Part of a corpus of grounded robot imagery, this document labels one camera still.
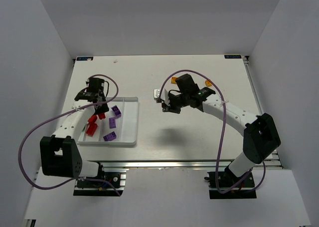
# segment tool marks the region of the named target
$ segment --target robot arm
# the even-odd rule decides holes
[[[45,136],[41,139],[41,162],[45,175],[78,178],[96,177],[99,174],[101,171],[99,164],[83,160],[76,142],[92,115],[109,111],[107,104],[80,109],[91,103],[105,101],[103,91],[104,80],[90,78],[87,81],[87,87],[75,97],[72,109],[77,111],[69,114],[50,137]],[[62,155],[57,154],[60,150],[62,150]]]
[[[154,98],[161,103],[163,112],[180,113],[182,107],[191,106],[223,120],[223,103],[214,90],[199,89],[189,74],[177,78],[178,95],[164,90],[164,97],[154,91]],[[226,103],[226,123],[243,137],[243,152],[225,169],[233,180],[245,174],[251,167],[262,163],[281,143],[273,118],[264,113],[258,116]]]

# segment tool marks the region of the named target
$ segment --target white enclosure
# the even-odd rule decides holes
[[[18,146],[28,130],[60,113],[72,58],[235,53],[250,56],[259,102],[281,136],[282,164],[319,226],[319,0],[0,0],[0,9],[0,226],[23,220],[31,186],[17,164]],[[40,166],[39,139],[54,126],[26,143],[31,178]]]
[[[80,55],[249,55],[279,0],[42,0]]]

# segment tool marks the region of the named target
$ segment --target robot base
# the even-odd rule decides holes
[[[110,182],[116,189],[120,188],[121,173],[120,172],[102,172],[98,179],[104,179]],[[118,196],[115,191],[104,182],[92,181],[76,181],[74,196]]]
[[[216,189],[215,183],[215,172],[208,172],[209,177],[205,177],[204,179],[209,182],[209,198],[211,200],[216,199],[256,199],[256,191],[248,192],[255,187],[253,174],[250,173],[249,176],[240,183],[237,187],[234,188],[233,191],[230,191],[225,194],[221,194]],[[222,190],[227,189],[233,185],[233,182],[225,177],[224,172],[218,172],[219,179],[219,187]]]

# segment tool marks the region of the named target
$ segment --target white tray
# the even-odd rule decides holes
[[[122,115],[116,119],[116,128],[110,129],[109,118],[115,117],[111,107],[115,105],[117,105]],[[108,103],[108,106],[110,111],[105,113],[106,118],[103,120],[98,118],[95,122],[98,124],[98,128],[94,135],[91,137],[85,134],[88,128],[88,126],[86,126],[79,137],[78,144],[104,146],[133,146],[136,144],[138,134],[139,99],[137,97],[116,97],[113,101]],[[113,131],[117,138],[113,141],[104,141],[103,136]]]

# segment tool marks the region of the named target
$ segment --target white tabletop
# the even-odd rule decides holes
[[[257,104],[242,59],[223,55],[100,56],[92,61],[76,61],[63,112],[70,110],[74,97],[93,74],[113,78],[119,96],[137,96],[140,102],[138,139],[133,147],[79,146],[83,159],[99,161],[214,160],[222,122],[191,107],[181,113],[162,113],[153,100],[153,90],[180,69],[201,72],[214,81],[226,100],[258,114]],[[192,74],[200,88],[204,79]],[[168,84],[167,89],[177,89]],[[115,94],[110,85],[109,97]],[[242,151],[243,138],[226,127],[221,159],[235,159]]]

